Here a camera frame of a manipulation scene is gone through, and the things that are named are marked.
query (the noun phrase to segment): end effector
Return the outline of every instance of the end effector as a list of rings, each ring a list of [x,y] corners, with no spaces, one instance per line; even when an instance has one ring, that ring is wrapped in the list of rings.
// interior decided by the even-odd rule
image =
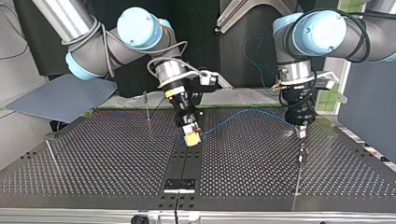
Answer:
[[[309,98],[313,89],[321,86],[320,75],[311,69],[311,58],[335,57],[353,63],[395,61],[396,45],[384,45],[394,42],[395,29],[392,20],[357,19],[336,9],[295,13],[274,22],[279,88],[289,108],[286,121],[296,125],[299,137],[304,137],[306,125],[315,120]]]

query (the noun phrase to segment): cable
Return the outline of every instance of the cable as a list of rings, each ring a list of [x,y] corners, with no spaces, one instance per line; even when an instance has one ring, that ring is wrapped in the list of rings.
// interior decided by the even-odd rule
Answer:
[[[262,80],[262,85],[263,85],[264,89],[268,92],[268,94],[270,94],[270,95],[272,95],[272,96],[276,96],[276,95],[273,95],[273,94],[266,88],[265,82],[264,82],[264,78],[263,78],[263,76],[262,76],[262,69],[261,69],[261,67],[260,67],[258,64],[256,64],[255,62],[253,62],[251,59],[248,58],[247,53],[246,53],[246,45],[247,45],[248,41],[249,41],[249,38],[245,41],[244,48],[243,48],[245,59],[246,59],[248,62],[252,63],[252,64],[259,70],[259,72],[260,72],[260,78],[261,78],[261,80]],[[275,75],[273,72],[271,72],[271,71],[269,71],[269,72],[270,72],[272,75],[275,76],[276,82],[277,82],[277,77],[276,77],[276,75]]]
[[[24,54],[28,49],[29,49],[29,45],[26,44],[25,49],[21,53],[16,54],[16,55],[12,55],[12,56],[8,56],[8,57],[4,57],[4,58],[0,58],[0,60],[17,58],[17,57],[21,56],[22,54]]]
[[[388,20],[396,20],[396,15],[382,13],[382,12],[349,12],[349,15],[353,16],[366,16],[366,17],[376,17]]]
[[[244,109],[241,111],[236,112],[235,114],[231,115],[230,117],[228,117],[227,119],[225,119],[223,122],[215,125],[213,128],[209,129],[208,131],[202,133],[202,136],[206,136],[210,133],[213,133],[215,130],[221,128],[221,126],[225,125],[226,123],[228,123],[230,120],[235,119],[236,117],[240,116],[241,114],[247,113],[247,112],[259,112],[262,113],[264,115],[267,115],[269,117],[275,118],[275,119],[280,119],[283,120],[286,124],[288,124],[289,126],[292,126],[291,124],[287,123],[282,117],[271,113],[269,111],[266,111],[262,108],[249,108],[249,109]],[[184,139],[182,138],[178,138],[179,143],[182,145],[184,143]]]
[[[297,105],[302,105],[304,102],[306,102],[307,100],[309,100],[309,98],[311,97],[312,93],[314,92],[315,89],[315,85],[317,84],[318,81],[318,73],[317,71],[315,71],[314,69],[312,69],[312,72],[314,73],[314,82],[312,83],[311,89],[309,90],[309,93],[299,102],[292,104],[292,105],[285,105],[282,102],[282,91],[279,92],[279,103],[282,105],[281,107],[287,107],[287,108],[293,108]]]
[[[15,15],[15,17],[18,18],[17,12],[16,12],[12,7],[10,7],[9,5],[0,2],[0,7],[5,7],[5,8],[7,8],[8,10],[10,10],[10,11]],[[6,20],[9,22],[9,24],[12,26],[12,28],[15,30],[15,32],[17,32],[17,34],[26,42],[26,46],[25,46],[24,50],[23,50],[21,53],[18,53],[18,54],[12,55],[12,56],[7,56],[7,57],[0,58],[0,60],[7,60],[7,59],[17,58],[17,57],[21,56],[22,54],[24,54],[24,53],[29,49],[29,44],[27,43],[26,39],[24,38],[23,33],[20,32],[20,31],[17,29],[17,27],[15,27],[15,25],[14,25],[14,24],[12,23],[12,21],[8,18],[8,16],[6,15],[6,13],[5,13],[3,10],[1,10],[1,9],[0,9],[0,11],[3,13],[3,15],[4,15],[5,18],[6,18]]]
[[[366,60],[368,59],[368,57],[370,56],[370,53],[371,53],[371,40],[370,40],[370,36],[368,35],[366,29],[363,27],[363,25],[361,24],[361,22],[360,22],[359,19],[356,19],[355,17],[353,17],[352,15],[346,13],[345,11],[342,11],[342,10],[339,10],[339,9],[334,9],[334,8],[318,8],[318,9],[314,9],[314,10],[305,12],[300,18],[298,18],[298,19],[293,23],[293,25],[289,28],[289,30],[288,30],[287,33],[286,33],[286,45],[285,45],[285,39],[283,39],[283,45],[284,45],[284,48],[286,49],[286,51],[287,51],[293,58],[296,58],[296,59],[307,59],[307,60],[309,60],[309,59],[311,58],[311,57],[301,57],[301,56],[298,56],[298,55],[293,55],[293,54],[291,53],[291,51],[290,51],[290,38],[291,38],[291,35],[292,35],[293,31],[294,31],[294,28],[297,26],[297,23],[298,23],[299,21],[301,21],[302,19],[304,19],[304,18],[305,18],[307,15],[309,15],[309,14],[312,14],[312,13],[318,12],[318,11],[324,11],[324,10],[335,11],[335,12],[337,12],[338,14],[340,14],[340,15],[342,15],[342,16],[344,16],[344,17],[347,17],[347,18],[349,18],[351,21],[353,21],[353,22],[360,28],[361,33],[363,34],[364,39],[365,39],[365,42],[366,42],[366,52],[365,52],[364,56],[363,56],[360,60],[357,60],[357,61],[354,61],[354,60],[351,60],[351,59],[347,59],[347,60],[349,60],[349,61],[352,62],[352,63],[362,63],[362,62],[366,61]]]
[[[105,56],[108,67],[108,73],[110,74],[111,77],[115,77],[114,70],[113,67],[111,66],[111,61],[110,61],[110,51],[108,49],[106,27],[103,24],[102,24],[102,31],[103,31],[103,42],[105,45]]]
[[[188,68],[190,68],[190,70],[195,71],[195,72],[197,72],[198,74],[201,74],[201,71],[200,71],[200,70],[196,69],[195,67],[193,67],[192,65],[190,65],[190,64],[188,64],[188,63],[183,62],[182,60],[179,60],[179,59],[176,59],[176,58],[171,58],[171,57],[158,57],[158,58],[151,59],[151,61],[149,61],[149,62],[148,62],[148,65],[147,65],[148,71],[149,71],[153,76],[155,76],[155,77],[157,76],[157,74],[154,73],[154,72],[151,70],[151,65],[152,65],[153,63],[156,63],[156,62],[159,62],[159,61],[174,61],[174,62],[177,62],[177,63],[181,63],[181,64],[187,66]]]

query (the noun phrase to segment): light blue robot joint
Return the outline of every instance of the light blue robot joint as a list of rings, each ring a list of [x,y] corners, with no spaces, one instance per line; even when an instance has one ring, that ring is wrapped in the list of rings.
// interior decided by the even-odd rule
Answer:
[[[94,74],[94,73],[84,69],[83,67],[81,67],[76,62],[76,60],[73,58],[73,56],[72,56],[72,54],[70,52],[68,52],[66,54],[66,62],[68,64],[68,66],[69,66],[70,72],[72,72],[73,75],[75,75],[79,79],[91,80],[91,79],[96,78],[96,77],[102,77],[100,75]]]
[[[117,23],[121,40],[136,50],[155,47],[163,37],[163,26],[172,29],[169,21],[159,20],[141,7],[126,9]]]

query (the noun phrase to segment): gray panel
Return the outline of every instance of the gray panel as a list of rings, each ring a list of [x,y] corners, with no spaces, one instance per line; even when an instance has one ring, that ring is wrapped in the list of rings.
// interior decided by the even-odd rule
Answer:
[[[63,75],[27,93],[8,109],[45,119],[71,123],[110,97],[117,86],[114,82],[95,78],[90,81],[73,75]]]
[[[173,111],[97,112],[51,143],[57,160],[40,148],[2,171],[0,206],[157,209],[177,134]]]
[[[339,120],[350,131],[396,161],[396,63],[352,64],[346,83],[347,104]]]

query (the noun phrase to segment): robotic arm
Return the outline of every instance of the robotic arm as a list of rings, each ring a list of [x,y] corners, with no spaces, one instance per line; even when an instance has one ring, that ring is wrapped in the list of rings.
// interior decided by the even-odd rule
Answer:
[[[274,22],[281,98],[289,108],[285,119],[295,125],[300,138],[315,120],[309,97],[318,74],[311,70],[311,57],[344,58],[353,63],[396,60],[396,21],[390,15],[396,13],[396,1],[376,0],[369,9],[364,19],[340,10],[317,9]]]
[[[219,74],[198,71],[182,61],[184,50],[178,47],[187,42],[177,43],[168,21],[157,19],[143,8],[132,7],[122,13],[117,28],[107,31],[78,0],[33,1],[69,47],[66,62],[80,79],[90,80],[108,73],[114,76],[113,69],[150,55],[153,59],[148,70],[160,80],[167,101],[175,108],[175,120],[183,128],[187,146],[201,141],[192,97],[195,93],[202,96],[204,91],[214,91],[219,85]]]

